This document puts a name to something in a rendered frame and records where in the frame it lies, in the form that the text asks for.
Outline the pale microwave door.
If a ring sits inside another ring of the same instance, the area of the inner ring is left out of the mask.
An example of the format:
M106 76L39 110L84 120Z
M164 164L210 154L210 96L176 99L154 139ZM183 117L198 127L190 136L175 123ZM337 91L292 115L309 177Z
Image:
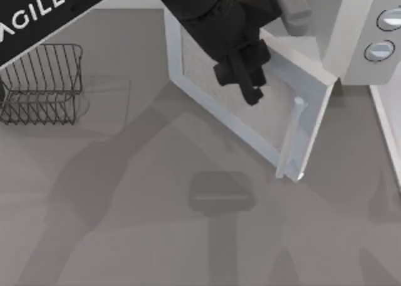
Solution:
M169 11L164 11L164 23L170 79L275 169L294 98L306 102L284 174L294 182L301 180L337 77L262 29L260 35L271 51L263 68L267 85L259 103L249 106L237 86L218 84L213 61Z

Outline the pale grey rounded box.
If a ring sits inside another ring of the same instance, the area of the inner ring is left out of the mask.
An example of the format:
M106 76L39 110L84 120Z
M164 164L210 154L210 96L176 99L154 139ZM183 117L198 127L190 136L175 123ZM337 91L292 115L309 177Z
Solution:
M312 20L307 0L276 0L281 9L281 20L291 36L304 36Z

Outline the pale microwave oven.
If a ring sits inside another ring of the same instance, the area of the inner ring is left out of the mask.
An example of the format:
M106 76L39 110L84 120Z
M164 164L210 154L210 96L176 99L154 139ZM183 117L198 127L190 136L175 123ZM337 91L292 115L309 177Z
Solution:
M377 28L378 15L401 7L401 0L307 0L312 20L304 36L288 34L281 19L265 29L288 46L317 62L343 85L385 85L401 63L401 28L384 32ZM394 54L381 62L365 59L370 43L389 40Z

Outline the grey microwave knob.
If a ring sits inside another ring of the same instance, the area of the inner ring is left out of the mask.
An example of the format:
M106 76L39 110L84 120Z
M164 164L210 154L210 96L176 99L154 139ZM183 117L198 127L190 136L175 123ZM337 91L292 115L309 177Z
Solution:
M384 32L396 31L401 28L401 7L383 10L376 20L377 28Z
M377 63L390 58L395 52L395 44L392 41L384 40L370 43L364 51L366 60Z

